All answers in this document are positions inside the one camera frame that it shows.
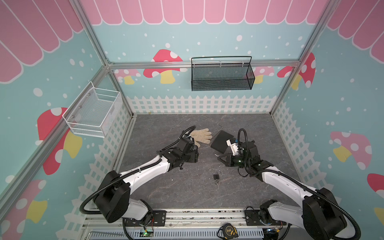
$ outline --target black cable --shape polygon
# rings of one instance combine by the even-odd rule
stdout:
[[[284,234],[282,235],[282,237],[279,238],[278,240],[283,240],[283,239],[287,236],[288,231],[289,231],[289,229],[291,228],[291,225],[292,225],[292,224],[288,223],[288,226],[287,226],[287,229],[285,230],[285,233],[284,233]]]
[[[336,208],[337,210],[339,210],[346,218],[348,218],[348,220],[352,223],[354,229],[355,229],[355,235],[353,235],[353,237],[350,237],[350,238],[341,238],[341,237],[333,237],[332,239],[334,240],[358,240],[360,239],[361,237],[361,230],[360,230],[360,227],[359,225],[357,224],[357,222],[353,219],[353,217],[347,213],[344,209],[342,209],[338,204],[335,204],[334,202],[330,201],[328,198],[326,198],[325,196],[319,194],[318,192],[310,189],[309,187],[307,187],[306,185],[300,183],[299,181],[297,181],[296,179],[288,176],[287,174],[285,173],[282,173],[280,171],[275,171],[275,170],[270,170],[270,169],[264,169],[264,170],[261,170],[261,171],[258,171],[257,173],[255,173],[253,176],[257,176],[263,172],[272,172],[274,174],[278,174],[280,176],[283,176],[285,177],[286,179],[292,181],[293,183],[295,183],[296,185],[298,185],[299,187],[301,187],[302,189],[304,189],[304,191],[307,191],[309,193],[311,193],[312,195],[318,197],[319,199],[329,203],[330,205],[332,205],[334,208]]]
[[[101,214],[100,211],[89,211],[89,210],[85,210],[84,207],[85,205],[91,200],[93,199],[95,196],[99,195],[99,193],[101,193],[102,191],[106,190],[107,188],[111,187],[112,185],[120,182],[122,179],[126,178],[126,177],[129,177],[135,173],[138,173],[142,170],[145,170],[145,169],[148,169],[150,167],[153,167],[153,166],[156,166],[157,164],[159,164],[161,162],[161,158],[159,158],[158,161],[154,162],[154,163],[151,163],[151,164],[148,164],[147,166],[144,166],[144,167],[141,167],[139,169],[136,169],[132,172],[129,172],[127,174],[124,174],[122,176],[120,176],[119,178],[116,178],[116,180],[113,180],[111,183],[109,183],[108,185],[106,185],[105,187],[102,187],[101,189],[97,190],[96,192],[92,193],[89,197],[87,197],[80,205],[80,212],[83,213],[83,214]]]
[[[122,229],[124,230],[124,234],[125,236],[129,239],[129,240],[134,240],[127,232],[127,228],[125,226],[125,218],[122,219]]]

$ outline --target red mushroom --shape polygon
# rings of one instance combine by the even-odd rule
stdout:
[[[1,223],[3,240],[19,240],[24,231],[25,220],[30,219],[38,223],[47,209],[48,202],[34,201],[35,197],[44,188],[46,180],[33,180],[29,183],[15,206]]]
[[[126,85],[134,84],[135,81],[132,79],[131,76],[140,77],[140,73],[137,69],[116,69],[114,71],[118,81],[122,83],[122,80],[124,79],[124,83]]]
[[[255,75],[255,84],[259,84],[263,82],[263,76],[273,76],[275,74],[275,70],[273,67],[255,67],[253,68],[253,73]]]
[[[39,140],[36,144],[39,145],[54,128],[60,120],[61,115],[65,112],[66,108],[53,108],[43,112],[37,119],[37,130],[39,132]],[[47,160],[43,163],[45,174],[54,174],[60,167],[61,159],[63,157],[63,149],[67,150],[71,158],[75,158],[79,152],[83,139],[75,136],[68,129],[58,144],[55,146]]]
[[[367,182],[369,186],[375,191],[380,197],[384,198],[384,176],[380,174],[368,174]]]
[[[345,162],[353,155],[361,170],[368,167],[372,159],[372,148],[366,136],[349,132],[331,132],[331,139],[329,141],[331,144],[335,142],[341,145],[333,149],[341,162]]]
[[[167,49],[159,50],[153,57],[151,62],[181,62],[183,61],[176,53]],[[186,68],[161,68],[161,69],[145,69],[144,76],[147,78],[153,78],[157,75],[161,75],[160,83],[171,84],[175,82],[175,78],[172,75],[172,70],[186,72]]]
[[[292,71],[291,66],[287,66],[283,68],[281,71],[277,73],[277,76],[279,78],[284,78],[288,76]],[[295,77],[293,80],[293,83],[291,85],[292,89],[298,90],[299,89],[299,83],[300,80],[303,79],[305,86],[309,88],[313,83],[313,78],[316,71],[316,60],[313,53],[310,53],[308,59],[305,61],[305,64],[302,66],[301,70],[299,71],[299,74]]]

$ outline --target padlock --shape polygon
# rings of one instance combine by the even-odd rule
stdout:
[[[216,174],[214,174],[214,180],[216,181],[215,184],[218,184],[218,181],[219,181],[219,179],[220,179],[220,176],[219,176],[219,174],[218,174],[219,172],[221,173],[220,170],[217,170]]]

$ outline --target knit glove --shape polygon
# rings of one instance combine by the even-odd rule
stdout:
[[[212,133],[209,132],[208,128],[201,129],[201,130],[193,130],[191,132],[191,137],[195,140],[195,145],[200,147],[200,144],[198,142],[209,144],[212,138]]]

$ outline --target metal bracket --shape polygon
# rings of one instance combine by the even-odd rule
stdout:
[[[166,216],[167,211],[159,210],[159,211],[153,211],[153,226],[154,227],[164,227],[166,223]],[[137,221],[134,218],[127,218],[125,222],[126,227],[142,227],[142,225],[139,224],[139,221]]]

